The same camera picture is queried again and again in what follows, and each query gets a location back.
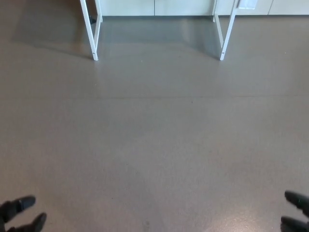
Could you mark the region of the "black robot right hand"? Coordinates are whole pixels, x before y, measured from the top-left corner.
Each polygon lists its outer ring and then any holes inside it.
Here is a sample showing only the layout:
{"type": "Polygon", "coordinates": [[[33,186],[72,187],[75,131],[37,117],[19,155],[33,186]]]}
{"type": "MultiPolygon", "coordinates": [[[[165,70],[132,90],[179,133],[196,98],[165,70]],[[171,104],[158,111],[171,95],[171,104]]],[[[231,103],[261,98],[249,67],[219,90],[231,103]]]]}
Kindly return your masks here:
{"type": "MultiPolygon", "coordinates": [[[[303,194],[286,190],[284,196],[290,204],[301,210],[303,215],[309,217],[309,197],[303,194]]],[[[281,232],[308,232],[309,222],[304,222],[292,217],[281,217],[281,232]]]]}

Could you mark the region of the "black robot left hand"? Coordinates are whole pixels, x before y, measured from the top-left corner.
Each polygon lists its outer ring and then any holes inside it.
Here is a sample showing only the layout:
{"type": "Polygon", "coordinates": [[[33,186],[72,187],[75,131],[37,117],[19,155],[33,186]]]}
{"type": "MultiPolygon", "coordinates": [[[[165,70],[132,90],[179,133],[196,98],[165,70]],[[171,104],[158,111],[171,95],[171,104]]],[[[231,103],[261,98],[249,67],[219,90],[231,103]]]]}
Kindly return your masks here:
{"type": "Polygon", "coordinates": [[[18,214],[23,213],[36,203],[36,197],[33,195],[17,198],[12,201],[5,201],[0,205],[0,231],[1,232],[41,232],[44,228],[47,214],[45,212],[37,215],[32,222],[19,227],[5,228],[18,214]]]}

